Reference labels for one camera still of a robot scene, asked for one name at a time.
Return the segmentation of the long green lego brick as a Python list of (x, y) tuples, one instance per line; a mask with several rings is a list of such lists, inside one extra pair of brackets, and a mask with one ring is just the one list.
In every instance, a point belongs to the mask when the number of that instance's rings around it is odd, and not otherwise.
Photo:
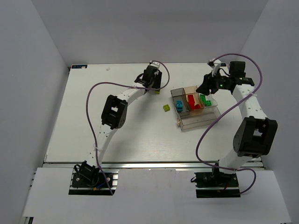
[(201, 100), (204, 104), (206, 104), (206, 96), (203, 95), (203, 94), (200, 94), (199, 97), (200, 97), (200, 100)]

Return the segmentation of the red arched lego brick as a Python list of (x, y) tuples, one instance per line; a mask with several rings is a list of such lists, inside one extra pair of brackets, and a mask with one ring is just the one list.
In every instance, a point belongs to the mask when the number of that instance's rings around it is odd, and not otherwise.
[(192, 103), (192, 104), (196, 104), (195, 103), (195, 99), (194, 99), (194, 95), (193, 94), (190, 94), (190, 95), (187, 95), (187, 98), (188, 98), (188, 103)]

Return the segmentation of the long teal lego brick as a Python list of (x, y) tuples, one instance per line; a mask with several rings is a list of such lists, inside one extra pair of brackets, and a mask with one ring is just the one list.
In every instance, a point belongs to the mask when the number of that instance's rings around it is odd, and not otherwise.
[(177, 112), (182, 112), (184, 110), (183, 101), (181, 101), (181, 100), (176, 101), (176, 109), (177, 109)]

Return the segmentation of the green square lego bottom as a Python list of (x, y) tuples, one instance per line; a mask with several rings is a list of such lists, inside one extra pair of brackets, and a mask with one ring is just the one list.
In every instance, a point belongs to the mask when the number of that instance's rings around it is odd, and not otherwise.
[(205, 106), (212, 106), (213, 102), (211, 100), (206, 100), (205, 101)]

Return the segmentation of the red sloped lego brick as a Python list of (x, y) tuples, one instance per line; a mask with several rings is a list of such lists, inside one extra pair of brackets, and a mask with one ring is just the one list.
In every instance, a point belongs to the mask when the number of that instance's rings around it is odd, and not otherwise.
[(190, 108), (191, 108), (192, 111), (201, 109), (200, 104), (192, 104), (192, 103), (190, 103), (189, 105), (190, 105)]

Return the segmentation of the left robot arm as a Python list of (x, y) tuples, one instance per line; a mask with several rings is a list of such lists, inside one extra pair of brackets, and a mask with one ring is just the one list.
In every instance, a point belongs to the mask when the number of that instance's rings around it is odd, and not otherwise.
[[(159, 92), (164, 88), (164, 86), (161, 86), (162, 72), (159, 69), (161, 64), (158, 61), (151, 61), (143, 73), (136, 77), (132, 86), (112, 82), (100, 82), (93, 85), (89, 90), (85, 103), (85, 111), (94, 137), (96, 164), (100, 170), (102, 170), (102, 160), (112, 137), (118, 129), (123, 127), (126, 121), (128, 106), (147, 92)], [(101, 84), (116, 85), (126, 87), (127, 89), (118, 95), (109, 95), (107, 97), (101, 114), (100, 130), (96, 134), (89, 117), (88, 104), (93, 89)]]

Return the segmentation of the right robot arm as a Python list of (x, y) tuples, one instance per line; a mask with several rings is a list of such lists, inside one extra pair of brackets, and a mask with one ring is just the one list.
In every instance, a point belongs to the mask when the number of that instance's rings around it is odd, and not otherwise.
[(220, 60), (214, 59), (207, 64), (212, 71), (204, 75), (203, 83), (196, 92), (207, 96), (218, 90), (230, 91), (242, 116), (242, 122), (233, 137), (232, 150), (213, 166), (219, 172), (230, 175), (251, 159), (270, 152), (278, 123), (263, 112), (255, 95), (257, 87), (252, 78), (246, 77), (245, 62), (232, 61), (228, 76), (220, 74)]

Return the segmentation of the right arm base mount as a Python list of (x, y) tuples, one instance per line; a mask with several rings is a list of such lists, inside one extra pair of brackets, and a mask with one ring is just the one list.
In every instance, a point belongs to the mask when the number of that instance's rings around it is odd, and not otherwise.
[(238, 198), (241, 197), (236, 174), (197, 172), (190, 182), (195, 184), (197, 198)]

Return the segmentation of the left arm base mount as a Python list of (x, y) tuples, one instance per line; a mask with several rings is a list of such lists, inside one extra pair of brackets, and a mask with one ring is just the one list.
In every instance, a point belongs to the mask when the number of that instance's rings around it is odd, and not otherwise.
[(76, 164), (71, 176), (69, 195), (77, 196), (111, 196), (117, 186), (117, 175), (101, 172), (96, 166), (86, 161)]

